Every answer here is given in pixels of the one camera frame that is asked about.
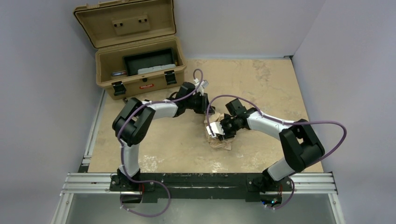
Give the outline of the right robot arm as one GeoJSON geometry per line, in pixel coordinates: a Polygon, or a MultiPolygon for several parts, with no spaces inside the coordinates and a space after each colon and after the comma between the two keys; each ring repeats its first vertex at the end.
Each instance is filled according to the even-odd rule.
{"type": "Polygon", "coordinates": [[[283,178],[303,171],[313,165],[325,154],[325,150],[316,133],[304,119],[294,122],[278,123],[273,117],[265,118],[256,108],[247,109],[238,99],[226,104],[228,113],[219,123],[219,140],[235,137],[240,129],[265,133],[280,141],[283,158],[262,172],[261,180],[256,184],[263,191],[268,190],[283,178]]]}

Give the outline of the metal can in case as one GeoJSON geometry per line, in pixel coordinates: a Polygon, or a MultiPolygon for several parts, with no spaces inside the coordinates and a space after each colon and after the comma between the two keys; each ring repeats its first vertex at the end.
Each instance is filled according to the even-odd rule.
{"type": "Polygon", "coordinates": [[[127,72],[125,70],[123,71],[116,71],[116,72],[112,72],[111,76],[113,77],[118,77],[118,76],[125,76],[127,75],[127,72]]]}

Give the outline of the aluminium frame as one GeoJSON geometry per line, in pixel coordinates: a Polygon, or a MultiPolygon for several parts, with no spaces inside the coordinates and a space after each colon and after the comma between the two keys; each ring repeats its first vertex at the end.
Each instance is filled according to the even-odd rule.
{"type": "Polygon", "coordinates": [[[158,199],[109,190],[113,173],[69,173],[54,224],[343,224],[332,173],[290,177],[293,189],[275,203],[230,199],[158,199]]]}

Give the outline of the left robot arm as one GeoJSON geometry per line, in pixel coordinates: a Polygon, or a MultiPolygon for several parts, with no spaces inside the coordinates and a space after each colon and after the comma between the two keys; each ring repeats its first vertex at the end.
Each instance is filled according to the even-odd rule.
{"type": "Polygon", "coordinates": [[[204,92],[206,80],[184,82],[179,91],[163,101],[141,101],[131,98],[112,124],[121,147],[121,165],[117,170],[120,181],[137,185],[140,180],[139,146],[155,119],[175,118],[186,110],[206,114],[208,95],[204,92]]]}

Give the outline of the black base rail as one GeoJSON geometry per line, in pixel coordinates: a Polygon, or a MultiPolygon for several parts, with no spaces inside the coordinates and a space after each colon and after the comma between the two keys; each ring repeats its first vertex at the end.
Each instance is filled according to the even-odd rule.
{"type": "Polygon", "coordinates": [[[130,181],[119,172],[110,178],[110,191],[136,193],[143,197],[143,203],[167,198],[280,203],[282,193],[293,189],[289,177],[267,183],[262,173],[138,173],[130,181]]]}

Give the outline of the beige folding umbrella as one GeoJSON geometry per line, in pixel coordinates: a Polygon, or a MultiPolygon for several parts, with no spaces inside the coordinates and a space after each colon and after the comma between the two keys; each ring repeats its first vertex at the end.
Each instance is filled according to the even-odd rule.
{"type": "MultiPolygon", "coordinates": [[[[215,112],[214,114],[209,115],[209,122],[220,122],[224,118],[224,115],[225,115],[224,113],[215,112]]],[[[226,140],[218,140],[212,138],[208,134],[207,130],[205,131],[205,137],[209,145],[214,149],[224,149],[227,151],[232,150],[232,142],[234,141],[234,138],[226,139],[226,140]]]]}

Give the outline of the tan hard case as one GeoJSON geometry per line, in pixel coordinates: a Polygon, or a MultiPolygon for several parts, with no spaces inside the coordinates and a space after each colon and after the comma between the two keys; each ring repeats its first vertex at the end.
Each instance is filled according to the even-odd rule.
{"type": "Polygon", "coordinates": [[[171,0],[114,0],[78,6],[73,12],[96,49],[96,83],[119,100],[180,86],[186,59],[176,36],[174,2],[171,0]],[[175,68],[134,76],[111,76],[123,71],[123,56],[173,48],[175,68]]]}

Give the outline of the black tray in case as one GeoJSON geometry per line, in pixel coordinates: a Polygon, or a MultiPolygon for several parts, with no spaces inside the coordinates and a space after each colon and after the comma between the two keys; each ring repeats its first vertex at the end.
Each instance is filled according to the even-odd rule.
{"type": "Polygon", "coordinates": [[[129,76],[134,76],[138,74],[138,70],[140,69],[174,64],[176,57],[173,48],[165,48],[146,53],[123,56],[122,59],[127,74],[129,76]]]}

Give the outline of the grey box in case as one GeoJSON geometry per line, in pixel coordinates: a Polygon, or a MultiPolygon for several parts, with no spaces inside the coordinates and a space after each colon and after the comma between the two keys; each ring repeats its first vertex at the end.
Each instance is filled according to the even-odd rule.
{"type": "Polygon", "coordinates": [[[167,65],[158,65],[158,66],[153,66],[153,67],[147,67],[147,68],[139,69],[137,74],[138,75],[147,74],[147,73],[156,72],[156,71],[165,70],[165,69],[170,69],[170,68],[175,68],[175,67],[176,67],[175,64],[167,64],[167,65]]]}

